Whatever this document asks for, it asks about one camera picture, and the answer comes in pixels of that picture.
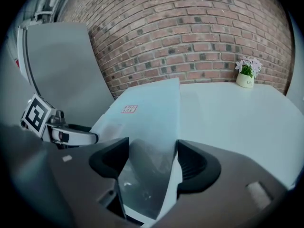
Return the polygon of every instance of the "white flower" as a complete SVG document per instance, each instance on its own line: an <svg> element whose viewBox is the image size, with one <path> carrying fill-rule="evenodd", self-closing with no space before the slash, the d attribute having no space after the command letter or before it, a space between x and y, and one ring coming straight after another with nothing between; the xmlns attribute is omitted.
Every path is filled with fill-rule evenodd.
<svg viewBox="0 0 304 228"><path fill-rule="evenodd" d="M251 70L251 74L252 74L253 77L257 76L257 73L254 70Z"/></svg>
<svg viewBox="0 0 304 228"><path fill-rule="evenodd" d="M238 69L239 72L242 72L242 68L243 68L243 60L237 62L237 66L236 66L236 69Z"/></svg>

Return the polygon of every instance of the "red brick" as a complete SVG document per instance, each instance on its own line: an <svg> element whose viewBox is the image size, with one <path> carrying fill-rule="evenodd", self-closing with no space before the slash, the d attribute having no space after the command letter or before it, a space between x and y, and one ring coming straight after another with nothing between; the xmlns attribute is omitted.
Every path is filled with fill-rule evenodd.
<svg viewBox="0 0 304 228"><path fill-rule="evenodd" d="M153 24L153 25L147 25L145 27L142 27L141 29L142 29L142 33L145 34L145 33L157 30L158 28L157 28L156 24Z"/></svg>
<svg viewBox="0 0 304 228"><path fill-rule="evenodd" d="M178 17L187 15L187 12L185 9L172 9L170 11L163 11L159 12L157 14L153 14L147 18L148 23L152 23L161 19L171 18L171 17Z"/></svg>
<svg viewBox="0 0 304 228"><path fill-rule="evenodd" d="M114 86L114 87L109 87L109 90L110 90L111 92L113 92L113 91L119 90L119 88L118 88L118 86Z"/></svg>
<svg viewBox="0 0 304 228"><path fill-rule="evenodd" d="M161 66L161 60L154 60L154 61L151 61L151 67L159 67Z"/></svg>
<svg viewBox="0 0 304 228"><path fill-rule="evenodd" d="M129 67L135 64L134 58L121 63L121 68Z"/></svg>
<svg viewBox="0 0 304 228"><path fill-rule="evenodd" d="M158 22L157 25L159 29L162 29L170 26L175 26L177 25L177 23L176 23L176 19L165 19Z"/></svg>
<svg viewBox="0 0 304 228"><path fill-rule="evenodd" d="M240 14L246 15L248 17L254 18L253 13L248 11L247 9L242 9L242 8L239 8L234 5L229 5L229 7L230 7L230 10L233 12L240 13Z"/></svg>
<svg viewBox="0 0 304 228"><path fill-rule="evenodd" d="M247 9L246 4L243 3L243 2L240 2L240 1L238 1L238 0L234 0L234 4L237 5L238 7Z"/></svg>
<svg viewBox="0 0 304 228"><path fill-rule="evenodd" d="M257 80L266 80L266 81L273 81L274 77L270 75L264 75L264 74L259 74L256 77Z"/></svg>
<svg viewBox="0 0 304 228"><path fill-rule="evenodd" d="M132 49L131 51L129 51L129 55L130 55L131 57L134 57L134 56L140 54L140 52L141 52L140 47L137 47L137 48L134 48L134 49Z"/></svg>
<svg viewBox="0 0 304 228"><path fill-rule="evenodd" d="M213 51L226 51L226 44L212 43Z"/></svg>
<svg viewBox="0 0 304 228"><path fill-rule="evenodd" d="M110 82L110 84L111 84L112 86L117 86L117 85L120 85L120 82L119 82L118 79L116 79L116 80L112 80L112 81Z"/></svg>
<svg viewBox="0 0 304 228"><path fill-rule="evenodd" d="M202 54L206 54L206 59L201 59ZM219 53L200 53L199 56L201 60L219 60Z"/></svg>
<svg viewBox="0 0 304 228"><path fill-rule="evenodd" d="M112 48L115 49L115 48L118 48L120 47L121 45L124 44L124 40L122 38L120 38L119 40L115 41L113 44L112 44Z"/></svg>
<svg viewBox="0 0 304 228"><path fill-rule="evenodd" d="M233 53L222 53L222 60L235 61L235 54L233 54Z"/></svg>
<svg viewBox="0 0 304 228"><path fill-rule="evenodd" d="M154 59L154 56L153 56L152 52L145 53L145 54L142 54L142 55L138 56L138 61L140 63L149 61L151 59Z"/></svg>
<svg viewBox="0 0 304 228"><path fill-rule="evenodd" d="M176 8L184 8L184 7L212 7L212 3L208 1L178 1L174 3Z"/></svg>
<svg viewBox="0 0 304 228"><path fill-rule="evenodd" d="M152 70L149 70L149 71L145 71L144 72L144 76L145 77L155 77L155 76L158 76L158 70L157 69L152 69Z"/></svg>
<svg viewBox="0 0 304 228"><path fill-rule="evenodd" d="M218 78L218 77L219 77L219 71L202 71L202 72L187 73L187 79Z"/></svg>
<svg viewBox="0 0 304 228"><path fill-rule="evenodd" d="M149 8L149 7L153 7L153 6L156 6L156 5L159 5L159 4L163 4L163 3L169 3L169 2L172 2L172 1L179 1L179 0L152 0L152 1L144 3L143 7L146 9L146 8Z"/></svg>
<svg viewBox="0 0 304 228"><path fill-rule="evenodd" d="M173 3L167 3L167 4L162 4L159 6L154 7L155 12L162 12L165 10L171 10L174 8Z"/></svg>
<svg viewBox="0 0 304 228"><path fill-rule="evenodd" d="M231 18L231 19L238 19L237 14L228 12L228 11L219 10L219 9L207 9L207 14L227 17L227 18Z"/></svg>
<svg viewBox="0 0 304 228"><path fill-rule="evenodd" d="M196 43L193 47L194 51L211 51L210 43Z"/></svg>
<svg viewBox="0 0 304 228"><path fill-rule="evenodd" d="M251 55L253 54L253 51L252 51L252 49L250 49L250 48L243 47L243 48L242 48L242 53L245 54L245 55L251 56Z"/></svg>
<svg viewBox="0 0 304 228"><path fill-rule="evenodd" d="M191 70L191 67L190 67L189 63L171 66L171 71L172 72L187 72L187 71L190 71L190 70Z"/></svg>
<svg viewBox="0 0 304 228"><path fill-rule="evenodd" d="M257 20L257 21L259 21L261 23L264 23L265 20L261 16L258 16L257 14L254 14L254 16L255 16L255 20Z"/></svg>
<svg viewBox="0 0 304 228"><path fill-rule="evenodd" d="M138 82L137 82L137 81L128 83L128 87L129 87L129 88L131 88L131 87L133 87L133 86L137 86L137 85L138 85Z"/></svg>
<svg viewBox="0 0 304 228"><path fill-rule="evenodd" d="M210 25L191 25L193 33L210 32Z"/></svg>
<svg viewBox="0 0 304 228"><path fill-rule="evenodd" d="M128 67L122 71L123 75L129 75L135 73L134 67Z"/></svg>
<svg viewBox="0 0 304 228"><path fill-rule="evenodd" d="M210 62L203 62L203 63L196 63L195 68L197 70L208 70L212 69L212 63Z"/></svg>
<svg viewBox="0 0 304 228"><path fill-rule="evenodd" d="M201 19L201 22L205 23L205 24L215 24L217 22L215 17L202 16L202 17L200 17L200 19Z"/></svg>
<svg viewBox="0 0 304 228"><path fill-rule="evenodd" d="M166 47L166 46L179 44L181 41L181 38L180 38L180 36L173 36L173 37L162 39L161 41L162 41L162 45L164 47Z"/></svg>
<svg viewBox="0 0 304 228"><path fill-rule="evenodd" d="M198 53L197 54L186 54L185 58L186 58L186 62L199 61L200 55Z"/></svg>
<svg viewBox="0 0 304 228"><path fill-rule="evenodd" d="M143 77L143 73L136 73L136 74L132 74L132 75L122 77L119 80L122 84L124 84L124 83L130 82L130 81L140 79L142 77Z"/></svg>
<svg viewBox="0 0 304 228"><path fill-rule="evenodd" d="M263 45L258 44L258 45L257 45L257 49L258 49L259 51L265 51L266 47L263 46Z"/></svg>
<svg viewBox="0 0 304 228"><path fill-rule="evenodd" d="M237 28L240 28L240 29L245 29L245 30L248 30L252 33L255 33L256 32L256 28L254 28L253 26L251 25L248 25L248 24L245 24L243 22L239 22L239 21L233 21L233 26L234 27L237 27Z"/></svg>
<svg viewBox="0 0 304 228"><path fill-rule="evenodd" d="M250 32L242 30L242 37L247 38L247 39L252 39L252 34Z"/></svg>
<svg viewBox="0 0 304 228"><path fill-rule="evenodd" d="M193 83L195 83L195 81L194 81L194 80L187 80L187 81L181 81L181 82L180 82L180 84L181 84L181 85L185 85L185 84L193 84Z"/></svg>
<svg viewBox="0 0 304 228"><path fill-rule="evenodd" d="M252 40L247 40L247 39L240 38L240 37L236 37L235 39L236 39L236 44L238 44L238 45L243 45L243 46L251 47L254 49L257 48L257 43Z"/></svg>
<svg viewBox="0 0 304 228"><path fill-rule="evenodd" d="M261 12L260 10L257 10L256 8L249 6L249 5L247 5L247 8L249 11L256 13L257 15L261 16L262 18L264 18L264 19L266 18L266 15L263 12Z"/></svg>
<svg viewBox="0 0 304 228"><path fill-rule="evenodd" d="M116 91L116 92L113 92L112 95L113 96L120 96L123 92L124 92L124 90Z"/></svg>
<svg viewBox="0 0 304 228"><path fill-rule="evenodd" d="M220 10L229 10L228 5L222 2L213 2L213 7Z"/></svg>
<svg viewBox="0 0 304 228"><path fill-rule="evenodd" d="M178 53L184 53L191 51L191 45L183 45L183 46L177 46L177 47L170 47L170 48L164 48L157 50L155 52L155 57L164 57L169 54L178 54Z"/></svg>
<svg viewBox="0 0 304 228"><path fill-rule="evenodd" d="M169 77L170 78L179 78L180 80L185 80L186 79L185 74L170 74Z"/></svg>
<svg viewBox="0 0 304 228"><path fill-rule="evenodd" d="M114 71L114 68L113 67L111 67L111 68L109 68L109 69L107 69L106 71L105 71L105 74L106 75L110 75L110 74L112 74L112 73L114 73L115 71Z"/></svg>
<svg viewBox="0 0 304 228"><path fill-rule="evenodd" d="M150 35L145 35L145 36L136 38L136 39L134 40L135 45L137 45L137 46L138 46L138 45L141 45L141 44L143 44L143 43L149 42L149 41L151 41L151 40L150 40Z"/></svg>
<svg viewBox="0 0 304 228"><path fill-rule="evenodd" d="M213 62L213 69L224 69L224 63L223 62Z"/></svg>
<svg viewBox="0 0 304 228"><path fill-rule="evenodd" d="M213 79L211 79L212 80L212 82L213 83L218 83L218 82L221 82L221 83L223 83L223 82L228 82L226 79L224 79L224 78L213 78Z"/></svg>
<svg viewBox="0 0 304 228"><path fill-rule="evenodd" d="M219 37L220 37L221 42L234 43L234 37L233 36L220 35Z"/></svg>
<svg viewBox="0 0 304 228"><path fill-rule="evenodd" d="M202 8L188 8L187 13L189 15L203 15L206 14L206 9Z"/></svg>
<svg viewBox="0 0 304 228"><path fill-rule="evenodd" d="M151 51L161 47L162 47L162 42L160 40L157 40L141 46L141 52Z"/></svg>
<svg viewBox="0 0 304 228"><path fill-rule="evenodd" d="M221 71L220 77L221 78L236 78L238 75L237 71Z"/></svg>
<svg viewBox="0 0 304 228"><path fill-rule="evenodd" d="M146 70L146 65L144 63L134 66L135 72L140 72Z"/></svg>
<svg viewBox="0 0 304 228"><path fill-rule="evenodd" d="M217 18L217 23L221 25L230 25L232 26L232 20L227 18Z"/></svg>
<svg viewBox="0 0 304 228"><path fill-rule="evenodd" d="M156 82L156 81L161 81L161 80L164 80L164 79L167 79L168 76L165 75L165 76L160 76L160 77L153 77L153 78L149 78L149 82Z"/></svg>
<svg viewBox="0 0 304 228"><path fill-rule="evenodd" d="M211 31L217 33L227 33L235 36L241 36L241 30L233 27L222 26L222 25L212 25Z"/></svg>
<svg viewBox="0 0 304 228"><path fill-rule="evenodd" d="M253 40L268 47L269 42L260 36L253 35Z"/></svg>
<svg viewBox="0 0 304 228"><path fill-rule="evenodd" d="M151 37L153 39L155 39L155 38L165 37L165 36L169 36L169 35L184 34L184 33L189 33L189 32L191 32L191 28L189 26L177 26L177 27L162 29L162 30L153 32L151 34Z"/></svg>
<svg viewBox="0 0 304 228"><path fill-rule="evenodd" d="M259 29L262 29L264 31L267 31L267 26L266 25L263 25L262 23L254 20L254 19L251 19L251 24Z"/></svg>
<svg viewBox="0 0 304 228"><path fill-rule="evenodd" d="M183 35L183 42L197 42L197 41L219 41L219 35L216 34L191 34Z"/></svg>
<svg viewBox="0 0 304 228"><path fill-rule="evenodd" d="M239 14L238 18L240 21L250 24L250 18L248 18L247 16Z"/></svg>
<svg viewBox="0 0 304 228"><path fill-rule="evenodd" d="M173 57L167 57L167 65L177 64L177 63L183 63L184 57L183 56L173 56Z"/></svg>
<svg viewBox="0 0 304 228"><path fill-rule="evenodd" d="M138 21L136 21L136 22L134 22L134 23L132 23L131 25L130 25L130 27L131 27L131 30L134 30L134 29L136 29L136 28L138 28L138 27L141 27L141 26L143 26L143 25L145 25L145 19L143 18L143 19L140 19L140 20L138 20Z"/></svg>

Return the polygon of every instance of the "gray panel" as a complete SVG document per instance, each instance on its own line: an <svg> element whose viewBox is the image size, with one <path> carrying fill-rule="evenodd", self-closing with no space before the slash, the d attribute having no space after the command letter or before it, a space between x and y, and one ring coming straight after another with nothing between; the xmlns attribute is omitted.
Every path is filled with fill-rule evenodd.
<svg viewBox="0 0 304 228"><path fill-rule="evenodd" d="M49 149L48 158L52 172L79 228L136 227L105 208L108 193L118 188L117 181L101 177L89 165L92 154L118 140L81 148ZM72 159L64 162L62 157L68 155Z"/></svg>
<svg viewBox="0 0 304 228"><path fill-rule="evenodd" d="M287 98L304 114L304 37L294 18L289 13L294 32L294 72L287 91Z"/></svg>
<svg viewBox="0 0 304 228"><path fill-rule="evenodd" d="M222 167L217 181L201 193L181 195L153 228L232 228L256 225L286 194L285 187L250 158L208 145L185 141L215 156ZM260 181L273 201L259 210L246 186Z"/></svg>
<svg viewBox="0 0 304 228"><path fill-rule="evenodd" d="M33 94L34 89L22 77L7 46L3 46L0 53L0 122L20 125L22 114Z"/></svg>
<svg viewBox="0 0 304 228"><path fill-rule="evenodd" d="M38 90L66 121L92 127L114 99L98 68L86 25L28 28L28 57Z"/></svg>

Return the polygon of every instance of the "small label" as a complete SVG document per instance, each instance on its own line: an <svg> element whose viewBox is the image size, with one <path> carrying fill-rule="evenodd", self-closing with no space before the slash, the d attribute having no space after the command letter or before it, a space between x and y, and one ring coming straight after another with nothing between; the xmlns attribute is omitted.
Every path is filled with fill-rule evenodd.
<svg viewBox="0 0 304 228"><path fill-rule="evenodd" d="M71 159L72 159L72 156L70 156L70 155L62 157L63 162L70 161Z"/></svg>
<svg viewBox="0 0 304 228"><path fill-rule="evenodd" d="M126 105L121 113L134 113L137 105Z"/></svg>

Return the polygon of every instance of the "gray surface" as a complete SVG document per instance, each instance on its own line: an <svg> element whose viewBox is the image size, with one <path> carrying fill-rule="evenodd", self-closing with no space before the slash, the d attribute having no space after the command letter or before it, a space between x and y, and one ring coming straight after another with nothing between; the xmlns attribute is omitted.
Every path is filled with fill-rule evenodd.
<svg viewBox="0 0 304 228"><path fill-rule="evenodd" d="M17 64L9 55L6 44L0 53L0 122L20 125L20 119L34 90L22 77Z"/></svg>
<svg viewBox="0 0 304 228"><path fill-rule="evenodd" d="M101 177L89 165L93 153L116 141L49 151L51 169L79 228L136 227L103 207L107 194L115 190L117 183L115 179ZM72 159L63 162L62 157L67 155Z"/></svg>
<svg viewBox="0 0 304 228"><path fill-rule="evenodd" d="M56 227L74 228L73 214L48 164L47 149L52 148L57 147L42 141L29 130L0 123L0 152L16 192L28 207ZM24 207L25 203L19 202L16 210ZM17 206L12 200L10 205Z"/></svg>
<svg viewBox="0 0 304 228"><path fill-rule="evenodd" d="M304 114L304 37L294 18L289 14L294 30L295 56L294 72L287 92L287 98Z"/></svg>
<svg viewBox="0 0 304 228"><path fill-rule="evenodd" d="M121 113L127 105L137 105L134 113ZM119 96L90 131L101 141L130 139L129 160L118 178L123 203L152 219L162 209L170 180L179 109L178 78L139 85Z"/></svg>
<svg viewBox="0 0 304 228"><path fill-rule="evenodd" d="M256 162L241 154L187 141L215 156L222 167L218 180L204 192L181 195L176 205L153 228L250 227L285 195L285 187ZM260 181L272 203L259 211L246 185Z"/></svg>
<svg viewBox="0 0 304 228"><path fill-rule="evenodd" d="M286 96L236 83L185 84L180 93L180 139L248 156L292 186L304 163L304 115Z"/></svg>
<svg viewBox="0 0 304 228"><path fill-rule="evenodd" d="M28 28L28 57L41 96L63 110L66 122L92 127L114 99L98 68L86 25Z"/></svg>

